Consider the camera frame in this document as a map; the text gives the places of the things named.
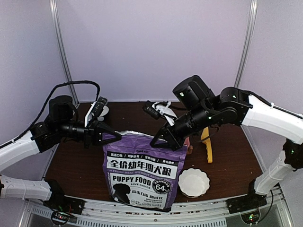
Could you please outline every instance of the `yellow handle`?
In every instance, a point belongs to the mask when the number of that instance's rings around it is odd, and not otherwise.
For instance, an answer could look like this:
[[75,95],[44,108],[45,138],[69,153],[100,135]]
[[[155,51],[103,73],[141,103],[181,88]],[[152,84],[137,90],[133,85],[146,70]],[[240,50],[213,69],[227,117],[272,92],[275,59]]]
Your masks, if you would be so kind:
[[[209,136],[209,129],[208,129],[208,127],[206,127],[206,128],[203,129],[203,132],[202,132],[202,135],[201,135],[201,140],[205,139],[208,136]],[[213,162],[213,150],[212,150],[212,144],[210,142],[210,138],[203,141],[203,143],[206,145],[207,162],[212,163]]]

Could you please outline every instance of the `puppy food bag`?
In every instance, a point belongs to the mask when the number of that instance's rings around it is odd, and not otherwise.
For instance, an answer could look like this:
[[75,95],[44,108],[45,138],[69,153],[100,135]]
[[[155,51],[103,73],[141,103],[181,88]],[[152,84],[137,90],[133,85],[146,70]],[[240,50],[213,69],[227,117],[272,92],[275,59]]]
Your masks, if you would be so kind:
[[152,136],[134,131],[121,134],[120,141],[103,147],[103,170],[110,195],[134,207],[170,211],[187,147],[178,151],[152,148]]

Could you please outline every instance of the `black circular badge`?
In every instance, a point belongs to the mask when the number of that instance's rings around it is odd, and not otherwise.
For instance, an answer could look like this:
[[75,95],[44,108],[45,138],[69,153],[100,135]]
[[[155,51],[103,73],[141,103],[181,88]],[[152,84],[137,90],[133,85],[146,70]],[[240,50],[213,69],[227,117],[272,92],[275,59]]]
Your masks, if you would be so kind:
[[152,188],[157,194],[166,194],[171,190],[171,185],[165,180],[155,180],[152,183]]

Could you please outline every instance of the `dark brown tabletop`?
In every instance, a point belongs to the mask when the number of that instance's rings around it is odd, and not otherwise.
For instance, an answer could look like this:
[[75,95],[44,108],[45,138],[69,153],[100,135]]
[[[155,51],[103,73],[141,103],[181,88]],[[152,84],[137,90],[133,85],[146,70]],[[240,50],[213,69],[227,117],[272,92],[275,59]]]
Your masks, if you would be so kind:
[[[155,120],[142,110],[142,102],[108,103],[109,113],[105,122],[116,131],[133,130],[155,135],[165,123]],[[84,119],[90,104],[79,106],[80,119]],[[248,184],[262,172],[256,157],[240,127],[223,125],[211,138],[213,163],[207,163],[206,146],[190,138],[193,153],[186,157],[184,168],[199,168],[210,178],[210,188],[204,196],[188,198],[180,190],[175,202],[190,202],[226,198],[246,194]],[[102,147],[69,141],[60,143],[46,179],[55,179],[66,195],[85,199],[109,201],[108,189],[102,170]]]

